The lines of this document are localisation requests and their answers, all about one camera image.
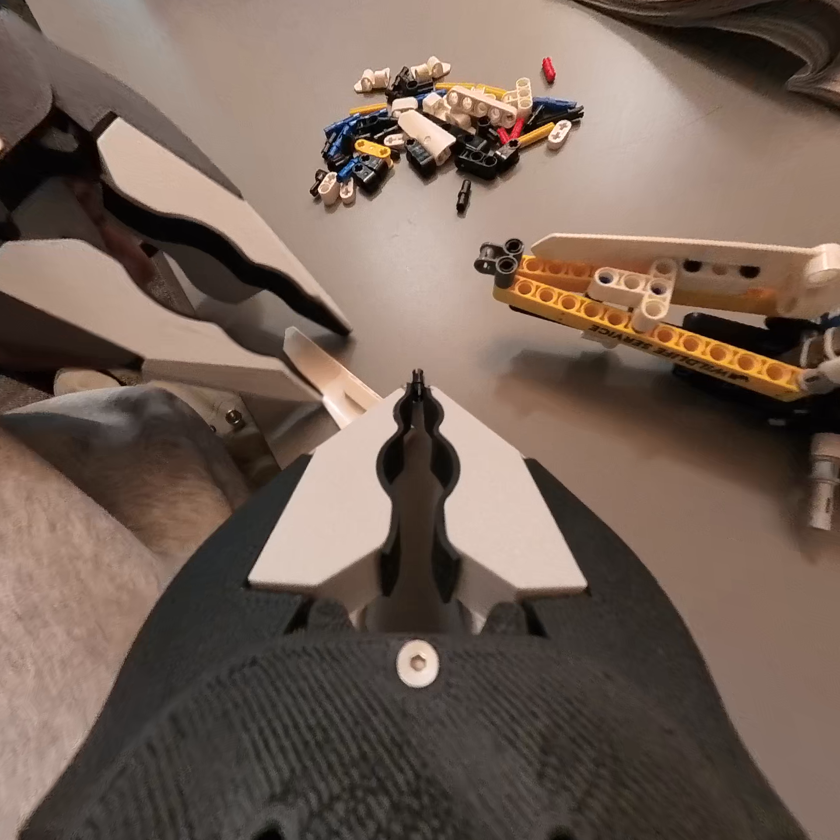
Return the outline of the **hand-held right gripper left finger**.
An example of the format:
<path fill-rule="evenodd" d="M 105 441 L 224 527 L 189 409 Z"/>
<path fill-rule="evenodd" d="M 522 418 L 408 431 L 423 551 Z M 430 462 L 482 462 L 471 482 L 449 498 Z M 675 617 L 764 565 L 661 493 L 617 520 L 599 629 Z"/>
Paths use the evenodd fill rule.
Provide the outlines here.
<path fill-rule="evenodd" d="M 379 558 L 392 501 L 377 474 L 381 449 L 397 430 L 398 388 L 316 447 L 248 574 L 259 590 L 340 602 L 358 626 L 382 594 Z"/>

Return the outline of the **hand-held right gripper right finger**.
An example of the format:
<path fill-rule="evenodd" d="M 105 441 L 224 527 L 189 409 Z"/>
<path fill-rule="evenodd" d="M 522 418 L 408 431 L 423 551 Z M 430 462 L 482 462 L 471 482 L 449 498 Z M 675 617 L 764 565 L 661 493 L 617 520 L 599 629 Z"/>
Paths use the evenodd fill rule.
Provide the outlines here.
<path fill-rule="evenodd" d="M 522 454 L 439 388 L 423 391 L 440 485 L 432 568 L 478 634 L 498 604 L 578 595 L 587 581 Z"/>

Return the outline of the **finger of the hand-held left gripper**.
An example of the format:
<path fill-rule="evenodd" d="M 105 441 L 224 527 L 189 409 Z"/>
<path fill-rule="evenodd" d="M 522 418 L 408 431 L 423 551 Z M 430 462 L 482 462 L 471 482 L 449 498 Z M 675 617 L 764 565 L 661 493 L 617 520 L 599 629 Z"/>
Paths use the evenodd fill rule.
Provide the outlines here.
<path fill-rule="evenodd" d="M 338 304 L 243 197 L 123 119 L 98 136 L 98 153 L 103 202 L 136 234 L 194 248 L 240 284 L 270 292 L 332 333 L 351 334 Z"/>
<path fill-rule="evenodd" d="M 152 380 L 289 403 L 320 395 L 276 358 L 217 325 L 148 297 L 109 255 L 76 239 L 18 240 L 1 250 L 2 292 L 139 356 Z"/>

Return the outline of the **white lego wing panel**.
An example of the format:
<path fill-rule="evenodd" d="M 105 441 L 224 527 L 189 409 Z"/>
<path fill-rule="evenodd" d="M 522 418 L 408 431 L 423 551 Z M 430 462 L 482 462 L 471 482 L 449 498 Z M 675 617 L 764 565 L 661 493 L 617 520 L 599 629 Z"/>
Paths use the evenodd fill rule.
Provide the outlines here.
<path fill-rule="evenodd" d="M 344 429 L 382 398 L 295 327 L 285 331 L 283 351 L 296 371 L 320 394 L 328 415 Z"/>

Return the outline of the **yellow white lego helicopter model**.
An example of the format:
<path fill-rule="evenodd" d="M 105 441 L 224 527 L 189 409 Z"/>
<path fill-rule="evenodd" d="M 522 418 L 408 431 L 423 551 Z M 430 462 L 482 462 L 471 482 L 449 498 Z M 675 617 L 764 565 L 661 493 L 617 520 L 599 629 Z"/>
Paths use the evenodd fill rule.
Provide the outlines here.
<path fill-rule="evenodd" d="M 839 247 L 595 234 L 479 247 L 509 309 L 672 364 L 685 382 L 811 439 L 808 522 L 838 512 Z"/>

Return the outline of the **pile of loose lego pieces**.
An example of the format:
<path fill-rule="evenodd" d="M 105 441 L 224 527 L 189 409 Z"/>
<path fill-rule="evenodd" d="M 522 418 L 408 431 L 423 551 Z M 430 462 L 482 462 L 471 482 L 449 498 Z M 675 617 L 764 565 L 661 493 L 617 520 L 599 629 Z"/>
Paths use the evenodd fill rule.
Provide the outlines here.
<path fill-rule="evenodd" d="M 364 69 L 354 92 L 382 100 L 351 108 L 323 129 L 311 198 L 351 206 L 359 193 L 377 194 L 401 160 L 423 182 L 452 167 L 462 181 L 492 183 L 526 149 L 558 151 L 585 115 L 577 101 L 535 94 L 528 77 L 494 87 L 451 81 L 451 69 L 435 56 L 398 70 Z"/>

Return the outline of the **lego instruction booklet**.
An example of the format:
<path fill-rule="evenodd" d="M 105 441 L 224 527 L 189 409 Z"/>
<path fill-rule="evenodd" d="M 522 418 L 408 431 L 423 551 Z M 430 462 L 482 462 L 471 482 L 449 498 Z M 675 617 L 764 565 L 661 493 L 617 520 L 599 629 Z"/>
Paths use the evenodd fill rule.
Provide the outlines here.
<path fill-rule="evenodd" d="M 747 36 L 800 61 L 788 91 L 838 109 L 838 1 L 582 1 L 627 22 Z"/>

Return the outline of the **person's grey clothing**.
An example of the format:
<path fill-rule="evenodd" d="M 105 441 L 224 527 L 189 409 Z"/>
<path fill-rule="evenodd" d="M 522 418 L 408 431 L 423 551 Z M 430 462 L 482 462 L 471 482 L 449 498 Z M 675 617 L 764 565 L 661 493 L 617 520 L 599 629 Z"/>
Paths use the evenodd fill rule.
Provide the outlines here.
<path fill-rule="evenodd" d="M 249 496 L 221 439 L 150 385 L 2 415 L 1 821 L 18 828 L 89 734 L 184 562 Z"/>

